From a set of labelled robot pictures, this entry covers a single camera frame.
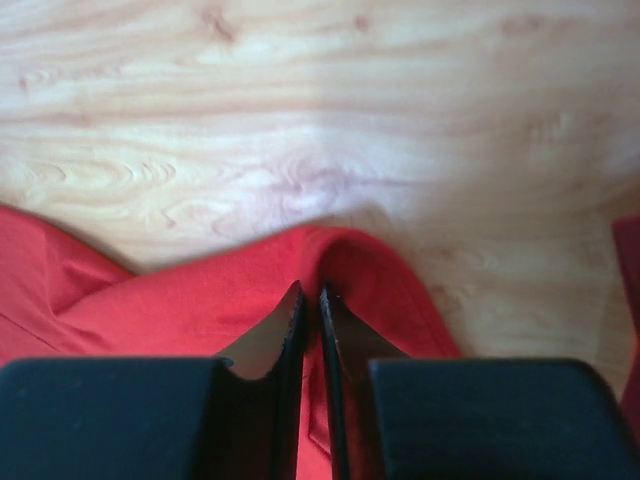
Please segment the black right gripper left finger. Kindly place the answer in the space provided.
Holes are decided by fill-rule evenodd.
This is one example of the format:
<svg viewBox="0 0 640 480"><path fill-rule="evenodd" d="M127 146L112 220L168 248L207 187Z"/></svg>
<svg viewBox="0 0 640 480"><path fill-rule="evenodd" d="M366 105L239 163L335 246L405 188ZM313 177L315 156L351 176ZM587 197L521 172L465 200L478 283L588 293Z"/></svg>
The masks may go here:
<svg viewBox="0 0 640 480"><path fill-rule="evenodd" d="M214 356L67 357L1 371L5 479L292 479L306 302L298 284Z"/></svg>

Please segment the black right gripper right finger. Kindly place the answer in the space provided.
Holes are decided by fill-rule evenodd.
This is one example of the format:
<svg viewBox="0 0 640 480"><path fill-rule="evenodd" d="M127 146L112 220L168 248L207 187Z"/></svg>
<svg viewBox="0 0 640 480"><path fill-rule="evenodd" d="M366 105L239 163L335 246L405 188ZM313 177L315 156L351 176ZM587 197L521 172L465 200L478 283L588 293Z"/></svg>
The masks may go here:
<svg viewBox="0 0 640 480"><path fill-rule="evenodd" d="M606 382L569 359L413 359L320 297L337 479L632 479Z"/></svg>

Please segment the bright red t shirt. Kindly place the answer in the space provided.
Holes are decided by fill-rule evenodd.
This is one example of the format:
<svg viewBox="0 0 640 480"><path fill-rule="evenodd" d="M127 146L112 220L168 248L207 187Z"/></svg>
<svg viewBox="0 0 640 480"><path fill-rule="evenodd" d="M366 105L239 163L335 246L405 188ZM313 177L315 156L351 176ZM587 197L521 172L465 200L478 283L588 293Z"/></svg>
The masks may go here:
<svg viewBox="0 0 640 480"><path fill-rule="evenodd" d="M264 320L293 284L306 302L306 341L292 479L329 479L324 289L407 356L460 354L422 282L361 231L295 228L137 276L57 227L3 208L1 371L32 358L214 356Z"/></svg>

